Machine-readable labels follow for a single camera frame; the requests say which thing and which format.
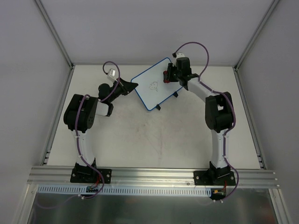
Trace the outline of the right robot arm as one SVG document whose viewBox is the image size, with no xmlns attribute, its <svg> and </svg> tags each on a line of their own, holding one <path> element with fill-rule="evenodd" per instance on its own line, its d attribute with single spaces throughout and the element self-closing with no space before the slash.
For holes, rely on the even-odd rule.
<svg viewBox="0 0 299 224">
<path fill-rule="evenodd" d="M 226 148 L 228 132 L 235 125 L 235 112 L 229 92 L 218 92 L 204 84 L 198 74 L 192 73 L 190 59 L 182 53 L 173 54 L 175 63 L 169 63 L 163 72 L 164 82 L 179 82 L 205 103 L 205 122 L 212 134 L 212 157 L 209 168 L 202 174 L 194 173 L 196 185 L 235 186 L 235 176 L 228 165 Z"/>
</svg>

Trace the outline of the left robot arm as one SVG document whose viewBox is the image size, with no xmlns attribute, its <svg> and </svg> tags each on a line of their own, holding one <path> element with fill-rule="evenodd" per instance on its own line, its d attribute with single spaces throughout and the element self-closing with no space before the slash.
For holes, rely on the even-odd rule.
<svg viewBox="0 0 299 224">
<path fill-rule="evenodd" d="M 98 97 L 74 94 L 65 113 L 64 123 L 75 139 L 78 159 L 72 169 L 72 183 L 107 183 L 111 182 L 112 170 L 97 168 L 96 158 L 89 145 L 87 131 L 92 128 L 97 115 L 109 117 L 113 112 L 112 102 L 120 95 L 131 93 L 137 83 L 123 79 L 113 81 L 113 85 L 101 84 Z"/>
</svg>

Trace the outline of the blue framed whiteboard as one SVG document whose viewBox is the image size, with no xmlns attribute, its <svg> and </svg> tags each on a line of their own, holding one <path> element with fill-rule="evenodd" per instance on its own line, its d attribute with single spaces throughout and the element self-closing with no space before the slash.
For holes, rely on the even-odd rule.
<svg viewBox="0 0 299 224">
<path fill-rule="evenodd" d="M 135 91 L 148 111 L 183 88 L 178 82 L 164 82 L 163 72 L 170 62 L 170 58 L 166 57 L 131 79 L 132 83 L 138 84 Z"/>
</svg>

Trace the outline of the red bone-shaped eraser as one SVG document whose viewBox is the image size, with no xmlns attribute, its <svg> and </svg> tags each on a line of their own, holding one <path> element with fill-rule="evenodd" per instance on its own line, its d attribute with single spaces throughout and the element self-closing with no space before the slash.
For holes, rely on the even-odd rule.
<svg viewBox="0 0 299 224">
<path fill-rule="evenodd" d="M 169 78 L 168 78 L 168 72 L 166 70 L 163 72 L 163 77 L 164 77 L 164 79 L 163 79 L 164 83 L 169 83 L 170 82 Z"/>
</svg>

